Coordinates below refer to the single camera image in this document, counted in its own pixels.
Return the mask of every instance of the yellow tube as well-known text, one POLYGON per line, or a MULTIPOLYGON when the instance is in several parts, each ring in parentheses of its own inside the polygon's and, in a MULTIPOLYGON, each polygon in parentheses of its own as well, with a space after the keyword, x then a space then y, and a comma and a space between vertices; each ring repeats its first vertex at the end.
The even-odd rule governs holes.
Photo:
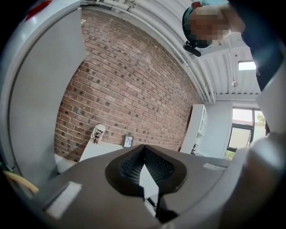
POLYGON ((29 188, 31 190, 31 192, 33 192, 34 194, 39 191, 39 189, 35 185, 33 185, 30 181, 27 181, 25 178, 23 178, 17 174, 14 174, 14 173, 11 173, 8 171, 3 171, 3 173, 5 174, 5 176, 7 178, 29 188))

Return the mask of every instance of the window frame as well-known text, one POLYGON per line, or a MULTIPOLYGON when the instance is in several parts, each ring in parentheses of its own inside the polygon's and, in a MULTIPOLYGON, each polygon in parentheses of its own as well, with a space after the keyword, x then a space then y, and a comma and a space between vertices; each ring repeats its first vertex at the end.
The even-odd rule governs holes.
MULTIPOLYGON (((231 135, 232 135, 232 129, 233 128, 238 128, 238 129, 244 129, 244 130, 250 130, 251 133, 250 133, 250 141, 249 143, 252 143, 253 142, 253 137, 254 137, 254 129, 255 129, 255 111, 261 111, 260 109, 255 109, 255 108, 239 108, 239 107, 233 107, 232 110, 234 109, 238 109, 238 110, 251 110, 252 111, 252 126, 251 125, 244 125, 244 124, 238 124, 238 123, 232 123, 231 125, 231 135)), ((232 147, 229 147, 229 143, 231 141, 231 135, 229 137, 229 141, 228 141, 228 144, 227 144, 227 150, 228 151, 231 151, 231 152, 236 152, 236 148, 232 148, 232 147)))

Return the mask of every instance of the brick wall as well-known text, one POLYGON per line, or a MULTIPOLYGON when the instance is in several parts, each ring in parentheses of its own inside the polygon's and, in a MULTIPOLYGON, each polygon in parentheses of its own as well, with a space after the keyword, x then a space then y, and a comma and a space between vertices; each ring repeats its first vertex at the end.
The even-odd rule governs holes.
POLYGON ((83 10, 87 57, 62 99, 55 152, 78 161, 93 128, 102 123, 103 141, 155 144, 178 150, 193 104, 201 103, 173 57, 139 28, 111 15, 83 10))

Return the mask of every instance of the white table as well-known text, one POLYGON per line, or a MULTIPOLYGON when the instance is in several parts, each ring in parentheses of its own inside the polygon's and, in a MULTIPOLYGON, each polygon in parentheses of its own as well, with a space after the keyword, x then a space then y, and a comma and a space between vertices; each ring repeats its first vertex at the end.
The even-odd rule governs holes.
MULTIPOLYGON (((89 159, 91 157, 97 157, 102 154, 110 153, 115 150, 122 149, 122 145, 116 145, 108 142, 101 142, 100 144, 94 144, 93 140, 90 139, 88 144, 86 145, 84 152, 80 158, 80 161, 83 161, 85 159, 89 159)), ((151 177, 150 173, 148 172, 146 166, 142 168, 141 174, 140 174, 140 186, 144 188, 144 196, 145 198, 148 198, 152 195, 155 195, 158 193, 159 188, 156 185, 155 181, 151 177)))

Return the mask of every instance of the framed photo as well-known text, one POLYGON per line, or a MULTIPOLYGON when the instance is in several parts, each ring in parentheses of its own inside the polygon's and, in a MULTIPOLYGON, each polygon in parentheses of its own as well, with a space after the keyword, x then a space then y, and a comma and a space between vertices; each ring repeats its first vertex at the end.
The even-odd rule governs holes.
POLYGON ((123 147, 131 147, 133 144, 133 136, 125 134, 123 147))

